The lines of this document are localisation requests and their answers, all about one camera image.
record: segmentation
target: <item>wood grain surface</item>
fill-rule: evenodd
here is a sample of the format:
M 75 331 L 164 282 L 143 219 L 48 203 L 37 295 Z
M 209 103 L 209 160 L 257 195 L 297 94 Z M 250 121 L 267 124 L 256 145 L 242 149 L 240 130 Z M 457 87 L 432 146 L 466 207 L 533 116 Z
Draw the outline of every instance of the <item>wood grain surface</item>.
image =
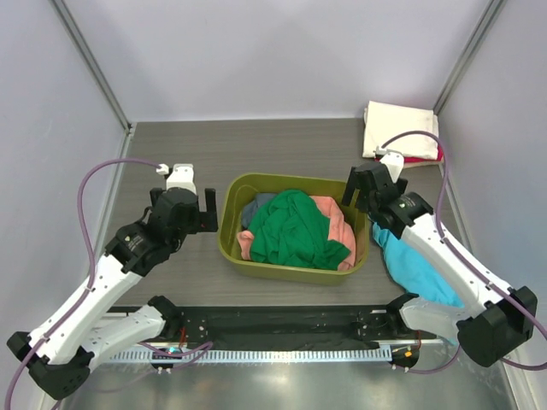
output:
M 243 173 L 281 173 L 346 180 L 362 163 L 362 120 L 237 120 L 139 123 L 130 155 L 174 164 L 194 164 L 195 183 L 216 188 L 219 218 L 228 185 Z M 432 205 L 441 185 L 436 166 L 403 171 L 408 191 Z M 109 236 L 136 220 L 150 205 L 149 190 L 163 187 L 152 169 L 128 165 L 121 181 Z M 448 200 L 443 221 L 457 235 Z M 218 250 L 214 233 L 188 236 L 182 249 L 157 266 L 117 305 L 140 306 L 164 295 L 181 306 L 383 304 L 401 295 L 385 269 L 382 254 L 371 242 L 363 268 L 340 286 L 320 286 L 247 278 Z

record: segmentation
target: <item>olive green basket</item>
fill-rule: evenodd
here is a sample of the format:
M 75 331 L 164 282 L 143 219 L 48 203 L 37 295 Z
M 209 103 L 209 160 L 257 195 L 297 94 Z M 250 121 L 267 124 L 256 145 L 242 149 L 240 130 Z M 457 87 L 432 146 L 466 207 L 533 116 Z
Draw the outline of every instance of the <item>olive green basket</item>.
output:
M 256 278 L 282 279 L 309 284 L 341 284 L 349 275 L 359 270 L 368 255 L 368 218 L 357 212 L 353 206 L 341 206 L 345 182 L 331 179 L 293 177 L 267 173 L 247 173 L 235 179 L 226 194 L 221 228 L 218 235 L 221 253 L 243 275 Z M 356 235 L 356 264 L 347 271 L 329 271 L 292 266 L 270 265 L 244 261 L 241 257 L 237 234 L 242 231 L 241 215 L 243 208 L 255 195 L 263 192 L 279 193 L 284 190 L 301 190 L 312 196 L 334 198 L 344 213 L 345 221 Z

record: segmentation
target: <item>green cloth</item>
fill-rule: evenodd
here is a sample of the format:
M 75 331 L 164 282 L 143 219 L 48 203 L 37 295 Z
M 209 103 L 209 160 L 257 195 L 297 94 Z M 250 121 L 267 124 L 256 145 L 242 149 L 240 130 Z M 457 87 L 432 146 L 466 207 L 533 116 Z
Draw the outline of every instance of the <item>green cloth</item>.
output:
M 249 231 L 250 258 L 287 267 L 337 270 L 350 250 L 329 241 L 330 220 L 300 190 L 286 190 L 258 209 Z

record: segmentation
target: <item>cream folded cloth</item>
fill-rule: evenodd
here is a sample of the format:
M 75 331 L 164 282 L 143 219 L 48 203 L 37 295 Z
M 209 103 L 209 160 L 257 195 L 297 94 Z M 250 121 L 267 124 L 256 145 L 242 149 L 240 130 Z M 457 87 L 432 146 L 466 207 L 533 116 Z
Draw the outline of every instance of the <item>cream folded cloth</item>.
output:
M 376 148 L 406 131 L 427 131 L 438 136 L 438 119 L 429 109 L 400 107 L 371 101 L 365 108 L 363 158 L 374 158 Z M 437 143 L 425 135 L 412 135 L 389 145 L 406 157 L 437 160 Z

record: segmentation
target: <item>gray reflective surface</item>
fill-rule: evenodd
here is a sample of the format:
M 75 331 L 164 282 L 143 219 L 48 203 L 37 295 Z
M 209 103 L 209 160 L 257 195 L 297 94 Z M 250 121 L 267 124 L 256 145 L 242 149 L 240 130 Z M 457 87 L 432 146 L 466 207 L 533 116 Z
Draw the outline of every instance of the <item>gray reflective surface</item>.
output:
M 443 346 L 423 346 L 420 368 L 444 363 Z M 276 364 L 196 366 L 172 375 L 150 375 L 118 393 L 112 389 L 147 366 L 103 366 L 79 391 L 70 410 L 337 410 L 337 409 L 516 409 L 500 366 L 483 369 L 464 355 L 449 369 L 421 376 L 387 364 Z

